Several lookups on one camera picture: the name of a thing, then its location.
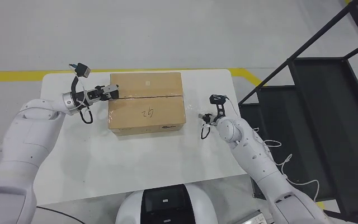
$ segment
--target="yellow floor line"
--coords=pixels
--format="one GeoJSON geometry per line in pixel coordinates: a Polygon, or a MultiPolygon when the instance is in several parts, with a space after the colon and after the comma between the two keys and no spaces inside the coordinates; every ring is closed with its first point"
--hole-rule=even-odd
{"type": "Polygon", "coordinates": [[[324,206],[323,202],[316,202],[317,206],[320,207],[321,209],[325,209],[326,206],[324,206]]]}
{"type": "MultiPolygon", "coordinates": [[[[174,71],[193,70],[192,68],[154,68],[154,69],[93,69],[92,72],[137,72],[137,71],[174,71]]],[[[232,76],[243,77],[257,86],[261,80],[244,68],[228,68],[232,76]]],[[[70,70],[53,71],[0,71],[0,82],[41,81],[49,73],[70,73],[70,70]]]]}

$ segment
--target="black cable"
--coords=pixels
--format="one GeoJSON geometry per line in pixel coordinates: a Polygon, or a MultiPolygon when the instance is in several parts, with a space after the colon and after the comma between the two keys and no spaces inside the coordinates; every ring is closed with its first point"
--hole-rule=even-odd
{"type": "Polygon", "coordinates": [[[88,106],[87,107],[87,109],[89,110],[88,112],[89,112],[89,117],[91,118],[91,120],[88,122],[88,121],[86,121],[85,119],[84,119],[84,117],[83,117],[83,114],[82,114],[82,111],[80,110],[79,111],[79,114],[81,115],[81,118],[82,118],[82,120],[83,120],[83,122],[85,123],[85,124],[92,124],[93,123],[93,116],[92,116],[92,112],[91,112],[91,110],[90,110],[90,107],[88,106]]]}
{"type": "Polygon", "coordinates": [[[72,219],[74,219],[74,220],[76,220],[76,221],[78,221],[78,222],[80,222],[80,223],[82,223],[82,224],[85,224],[85,223],[82,222],[81,220],[79,220],[79,219],[77,219],[77,218],[75,218],[75,217],[73,217],[73,216],[70,216],[69,214],[65,214],[65,213],[63,213],[63,212],[59,212],[59,211],[56,211],[56,210],[52,210],[52,209],[50,209],[50,208],[44,208],[44,207],[40,207],[40,206],[36,206],[36,207],[37,207],[37,208],[44,209],[44,210],[47,210],[47,211],[56,212],[56,213],[58,213],[58,214],[63,214],[64,216],[70,217],[70,218],[72,218],[72,219]]]}
{"type": "Polygon", "coordinates": [[[202,126],[202,128],[201,128],[201,135],[200,135],[200,138],[201,138],[201,139],[205,139],[205,138],[207,138],[207,136],[208,136],[208,135],[209,135],[209,133],[210,133],[210,127],[209,127],[208,133],[206,134],[206,136],[205,136],[205,137],[203,137],[203,136],[202,136],[202,132],[203,132],[203,130],[204,130],[204,126],[202,126]]]}

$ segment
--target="cardboard box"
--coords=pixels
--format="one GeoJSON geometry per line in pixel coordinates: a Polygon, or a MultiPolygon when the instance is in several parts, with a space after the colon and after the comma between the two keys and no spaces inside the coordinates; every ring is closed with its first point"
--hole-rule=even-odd
{"type": "Polygon", "coordinates": [[[179,130],[185,124],[181,73],[111,74],[119,99],[109,102],[108,125],[119,136],[179,130]]]}

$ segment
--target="black bracket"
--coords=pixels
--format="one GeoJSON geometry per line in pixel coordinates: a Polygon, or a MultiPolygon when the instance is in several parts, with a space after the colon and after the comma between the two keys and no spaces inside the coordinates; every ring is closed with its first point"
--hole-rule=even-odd
{"type": "Polygon", "coordinates": [[[218,110],[217,116],[214,118],[214,122],[216,122],[219,118],[225,116],[224,104],[226,102],[226,96],[223,95],[211,95],[209,97],[210,103],[216,105],[216,109],[218,110]]]}

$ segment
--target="white cable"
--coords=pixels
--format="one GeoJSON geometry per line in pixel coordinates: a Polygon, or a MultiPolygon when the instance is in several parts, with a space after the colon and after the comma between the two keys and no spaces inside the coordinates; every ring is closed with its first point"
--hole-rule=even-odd
{"type": "Polygon", "coordinates": [[[226,99],[228,99],[228,100],[229,100],[229,102],[231,103],[231,106],[233,107],[233,109],[234,109],[234,111],[235,111],[236,116],[240,117],[240,116],[239,116],[239,114],[236,112],[236,109],[235,109],[235,107],[234,107],[234,104],[231,102],[231,100],[230,100],[227,96],[225,96],[225,97],[226,97],[226,99]]]}
{"type": "Polygon", "coordinates": [[[290,182],[291,184],[294,184],[294,185],[306,185],[306,184],[310,184],[310,183],[313,183],[313,182],[317,182],[317,191],[316,191],[315,196],[314,196],[314,198],[313,198],[313,201],[315,202],[315,200],[317,199],[318,192],[319,192],[319,181],[318,181],[318,180],[311,180],[311,181],[309,181],[309,182],[301,183],[301,184],[292,182],[292,181],[287,177],[287,175],[284,173],[284,165],[285,165],[285,163],[286,163],[286,160],[282,163],[281,173],[286,177],[286,180],[287,180],[288,182],[290,182]]]}
{"type": "Polygon", "coordinates": [[[314,198],[313,198],[313,201],[315,202],[315,200],[316,200],[316,198],[317,198],[317,195],[318,195],[318,192],[319,192],[319,181],[318,181],[318,180],[311,180],[311,181],[309,181],[309,182],[301,183],[301,184],[292,182],[292,181],[288,178],[288,176],[284,173],[284,165],[285,165],[285,163],[287,163],[287,162],[290,161],[290,159],[292,158],[293,155],[290,154],[282,163],[277,164],[277,163],[275,162],[275,160],[274,160],[272,154],[271,154],[271,151],[270,151],[269,147],[280,147],[280,146],[282,146],[282,143],[279,142],[279,141],[275,141],[275,140],[265,140],[265,141],[263,141],[263,142],[259,142],[259,141],[257,140],[257,138],[254,138],[254,139],[255,139],[258,143],[260,143],[261,145],[263,145],[265,151],[267,152],[268,157],[274,162],[274,164],[275,164],[276,166],[282,166],[282,167],[281,167],[281,173],[285,176],[285,178],[286,178],[286,180],[287,180],[288,182],[290,182],[291,184],[294,184],[294,185],[306,185],[306,184],[310,184],[310,183],[313,183],[313,182],[317,182],[317,191],[316,191],[315,196],[314,196],[314,198]],[[278,143],[278,145],[270,146],[270,145],[267,145],[266,142],[275,142],[275,143],[278,143]]]}

